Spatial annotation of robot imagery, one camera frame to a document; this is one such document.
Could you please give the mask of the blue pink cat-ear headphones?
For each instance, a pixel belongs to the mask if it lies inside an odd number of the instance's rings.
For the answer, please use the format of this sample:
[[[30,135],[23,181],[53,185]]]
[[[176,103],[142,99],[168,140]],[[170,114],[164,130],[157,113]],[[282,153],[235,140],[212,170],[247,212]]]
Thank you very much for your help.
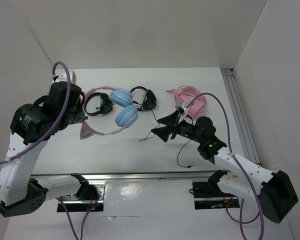
[[[111,112],[114,104],[122,107],[123,109],[115,117],[114,121],[119,129],[111,132],[99,132],[89,126],[86,120],[81,123],[80,136],[81,140],[92,137],[93,135],[98,136],[109,136],[120,133],[121,131],[131,127],[138,119],[138,110],[133,103],[133,95],[130,91],[122,87],[112,86],[101,86],[95,87],[88,90],[85,94],[85,101],[83,104],[83,110],[87,110],[89,100],[93,97],[99,96],[102,99],[102,104],[96,112],[87,113],[90,117],[95,117],[100,114],[108,114]]]

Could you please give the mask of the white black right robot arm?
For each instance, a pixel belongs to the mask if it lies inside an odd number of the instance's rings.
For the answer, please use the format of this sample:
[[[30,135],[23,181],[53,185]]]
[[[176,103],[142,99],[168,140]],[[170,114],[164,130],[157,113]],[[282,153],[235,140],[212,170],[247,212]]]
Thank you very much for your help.
[[[216,128],[209,117],[199,117],[195,124],[179,120],[180,117],[175,111],[159,119],[162,127],[153,128],[151,132],[164,142],[179,135],[199,144],[200,156],[221,168],[208,179],[210,194],[230,194],[251,202],[259,200],[263,215],[276,224],[298,203],[296,191],[285,172],[265,169],[231,150],[216,137]]]

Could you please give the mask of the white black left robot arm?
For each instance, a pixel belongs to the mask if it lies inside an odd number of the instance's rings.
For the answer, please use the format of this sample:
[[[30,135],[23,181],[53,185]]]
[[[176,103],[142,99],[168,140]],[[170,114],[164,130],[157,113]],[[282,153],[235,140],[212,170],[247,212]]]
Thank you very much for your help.
[[[84,200],[95,190],[78,173],[48,180],[31,177],[50,137],[87,119],[82,109],[84,99],[79,86],[59,81],[51,85],[48,95],[16,110],[0,171],[0,214],[4,218],[31,214],[45,201],[63,196]]]

